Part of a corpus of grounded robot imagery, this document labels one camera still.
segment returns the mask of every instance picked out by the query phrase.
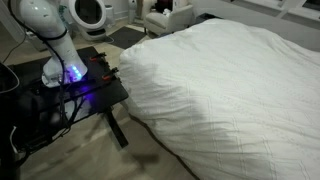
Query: table leg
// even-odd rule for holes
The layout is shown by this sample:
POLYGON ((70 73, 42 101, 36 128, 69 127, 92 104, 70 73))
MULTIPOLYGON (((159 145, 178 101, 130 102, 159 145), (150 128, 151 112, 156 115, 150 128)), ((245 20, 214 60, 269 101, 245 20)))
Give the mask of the table leg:
POLYGON ((112 110, 111 109, 108 110, 105 113, 105 115, 107 117, 109 126, 111 127, 111 130, 112 130, 113 134, 115 135, 115 137, 117 138, 121 148, 126 147, 129 144, 128 140, 124 136, 123 132, 121 131, 116 119, 113 117, 112 110))

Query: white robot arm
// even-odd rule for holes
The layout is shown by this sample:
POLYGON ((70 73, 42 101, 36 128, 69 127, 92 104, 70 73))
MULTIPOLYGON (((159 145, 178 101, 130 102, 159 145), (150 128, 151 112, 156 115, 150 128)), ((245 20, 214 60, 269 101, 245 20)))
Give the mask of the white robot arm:
POLYGON ((87 67, 80 59, 72 39, 58 14, 56 0, 22 0, 20 13, 24 23, 42 37, 48 39, 50 46, 63 60, 65 72, 56 53, 48 48, 52 57, 43 68, 42 81, 47 87, 59 86, 64 75, 64 84, 80 81, 87 73, 87 67))

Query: white comforter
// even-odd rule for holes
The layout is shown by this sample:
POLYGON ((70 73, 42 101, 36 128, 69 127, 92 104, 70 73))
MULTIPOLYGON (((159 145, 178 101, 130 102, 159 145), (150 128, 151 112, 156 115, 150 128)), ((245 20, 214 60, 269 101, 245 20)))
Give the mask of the white comforter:
POLYGON ((320 179, 320 53, 210 20, 121 55, 132 115, 201 179, 320 179))

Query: mattress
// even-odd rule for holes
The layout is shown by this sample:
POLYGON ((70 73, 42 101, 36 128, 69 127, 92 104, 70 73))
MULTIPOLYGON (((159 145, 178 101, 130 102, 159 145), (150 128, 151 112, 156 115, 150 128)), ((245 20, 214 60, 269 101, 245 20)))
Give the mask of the mattress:
POLYGON ((208 20, 120 57, 129 113, 200 179, 319 179, 320 53, 208 20))

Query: black cable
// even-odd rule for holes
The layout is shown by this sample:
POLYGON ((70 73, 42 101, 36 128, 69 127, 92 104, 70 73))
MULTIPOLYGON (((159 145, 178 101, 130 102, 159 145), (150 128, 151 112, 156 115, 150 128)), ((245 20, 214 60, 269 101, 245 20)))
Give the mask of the black cable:
POLYGON ((10 168, 12 168, 14 170, 20 168, 22 166, 22 164, 24 164, 28 160, 30 155, 31 155, 31 152, 29 151, 29 149, 26 149, 25 155, 23 156, 23 158, 21 158, 20 160, 16 161, 14 164, 12 164, 10 168))
POLYGON ((25 31, 25 28, 23 29, 23 32, 24 32, 23 40, 22 40, 18 45, 16 45, 14 48, 12 48, 12 49, 9 51, 8 55, 6 56, 6 58, 4 58, 4 60, 2 61, 2 64, 4 64, 4 63, 8 60, 8 58, 10 57, 11 53, 12 53, 14 50, 16 50, 18 47, 20 47, 20 46, 24 43, 24 41, 27 39, 27 34, 26 34, 26 31, 25 31))
POLYGON ((59 101, 60 101, 60 120, 64 121, 65 124, 66 123, 66 119, 65 119, 65 106, 64 106, 64 83, 65 83, 65 65, 64 62, 61 58, 61 56, 58 54, 58 52, 49 44, 48 40, 57 40, 58 38, 61 38, 63 36, 58 36, 58 37, 54 37, 54 38, 46 38, 41 36, 39 33, 35 32, 33 29, 29 28, 28 26, 26 26, 24 23, 22 23, 13 13, 12 11, 12 6, 11 6, 11 0, 8 0, 8 9, 10 12, 10 15, 13 17, 13 19, 22 27, 24 27, 25 29, 27 29, 28 31, 32 32, 34 35, 36 35, 45 45, 47 45, 47 47, 57 56, 57 58, 59 59, 61 68, 62 68, 62 77, 61 77, 61 81, 59 82, 60 84, 60 96, 59 96, 59 101))
POLYGON ((52 143, 55 142, 57 139, 62 138, 64 135, 68 134, 71 131, 71 124, 74 122, 74 120, 75 120, 79 110, 81 109, 83 103, 85 102, 85 100, 86 100, 85 98, 82 98, 79 105, 77 105, 77 100, 74 101, 74 103, 75 103, 74 110, 73 110, 73 113, 71 115, 70 120, 68 121, 69 122, 68 128, 65 128, 56 138, 54 138, 52 140, 52 143))

